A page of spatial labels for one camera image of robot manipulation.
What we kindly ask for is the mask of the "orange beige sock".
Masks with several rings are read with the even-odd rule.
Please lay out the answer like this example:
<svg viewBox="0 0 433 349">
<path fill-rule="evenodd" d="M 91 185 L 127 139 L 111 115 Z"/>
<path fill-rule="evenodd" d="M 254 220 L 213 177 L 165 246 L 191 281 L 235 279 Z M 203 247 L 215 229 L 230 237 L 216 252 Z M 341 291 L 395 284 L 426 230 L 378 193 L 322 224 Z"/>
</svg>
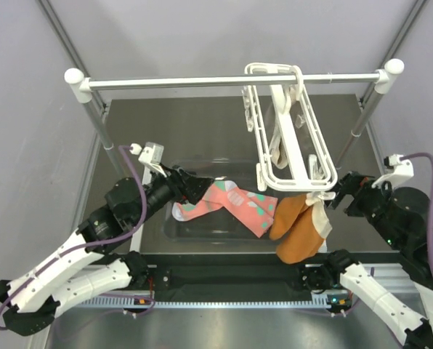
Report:
<svg viewBox="0 0 433 349">
<path fill-rule="evenodd" d="M 280 239 L 276 254 L 285 264 L 295 264 L 319 252 L 324 245 L 332 225 L 326 214 L 324 202 L 308 193 L 309 208 L 301 214 L 292 228 Z"/>
</svg>

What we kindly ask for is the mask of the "white plastic clip hanger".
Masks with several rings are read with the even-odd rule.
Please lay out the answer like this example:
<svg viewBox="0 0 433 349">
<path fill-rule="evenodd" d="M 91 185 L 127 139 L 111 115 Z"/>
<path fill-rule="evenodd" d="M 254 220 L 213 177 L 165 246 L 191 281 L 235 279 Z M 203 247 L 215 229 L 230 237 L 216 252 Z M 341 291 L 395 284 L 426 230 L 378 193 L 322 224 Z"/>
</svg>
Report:
<svg viewBox="0 0 433 349">
<path fill-rule="evenodd" d="M 338 174 L 325 144 L 320 126 L 305 87 L 304 74 L 296 65 L 249 63 L 244 73 L 261 77 L 270 73 L 286 73 L 293 82 L 269 84 L 288 166 L 278 169 L 271 161 L 270 137 L 266 128 L 257 83 L 243 87 L 246 126 L 254 133 L 258 163 L 256 183 L 260 191 L 271 188 L 280 192 L 328 192 L 338 181 Z"/>
</svg>

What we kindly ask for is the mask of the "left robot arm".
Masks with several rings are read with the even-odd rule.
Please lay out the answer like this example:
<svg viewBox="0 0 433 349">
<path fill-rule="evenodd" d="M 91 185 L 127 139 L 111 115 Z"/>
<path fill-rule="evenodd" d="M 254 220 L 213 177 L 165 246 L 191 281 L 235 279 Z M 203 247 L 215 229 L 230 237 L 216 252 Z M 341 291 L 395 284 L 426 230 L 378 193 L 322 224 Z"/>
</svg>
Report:
<svg viewBox="0 0 433 349">
<path fill-rule="evenodd" d="M 31 336 L 65 311 L 97 295 L 141 288 L 149 267 L 139 252 L 115 254 L 168 203 L 197 204 L 214 183 L 181 167 L 166 167 L 143 185 L 137 176 L 119 180 L 51 255 L 14 280 L 0 280 L 0 331 Z"/>
</svg>

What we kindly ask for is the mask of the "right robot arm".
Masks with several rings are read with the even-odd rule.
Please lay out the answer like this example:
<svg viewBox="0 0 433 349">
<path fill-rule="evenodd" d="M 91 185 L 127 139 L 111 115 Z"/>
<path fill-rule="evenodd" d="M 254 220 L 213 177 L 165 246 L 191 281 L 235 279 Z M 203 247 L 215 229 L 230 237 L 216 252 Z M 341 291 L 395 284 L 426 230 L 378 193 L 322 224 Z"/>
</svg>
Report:
<svg viewBox="0 0 433 349">
<path fill-rule="evenodd" d="M 313 291 L 351 292 L 387 326 L 402 348 L 433 348 L 433 203 L 424 192 L 350 172 L 333 189 L 335 208 L 365 219 L 392 253 L 361 262 L 345 249 L 300 268 Z"/>
</svg>

